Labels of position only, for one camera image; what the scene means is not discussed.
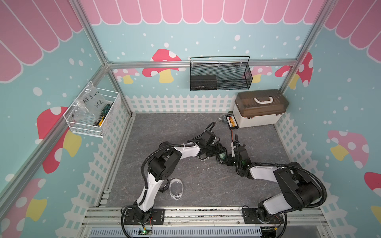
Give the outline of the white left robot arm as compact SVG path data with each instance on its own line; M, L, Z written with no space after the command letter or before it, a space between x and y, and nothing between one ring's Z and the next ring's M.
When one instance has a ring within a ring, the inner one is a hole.
M162 143L142 164L140 171L144 180L144 189L136 200L136 206L142 213L153 208L162 183L172 175L181 159L198 157L206 160L224 153L219 137L211 131L205 131L183 144Z

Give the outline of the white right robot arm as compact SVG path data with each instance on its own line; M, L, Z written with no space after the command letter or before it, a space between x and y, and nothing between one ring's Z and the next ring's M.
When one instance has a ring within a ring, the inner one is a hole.
M252 163L245 145L235 141L231 148L232 154L226 159L226 165L235 166L237 174L243 178L275 182L281 191L257 205L255 215L251 217L259 222L268 223L276 215L319 207L326 201L323 182L299 163Z

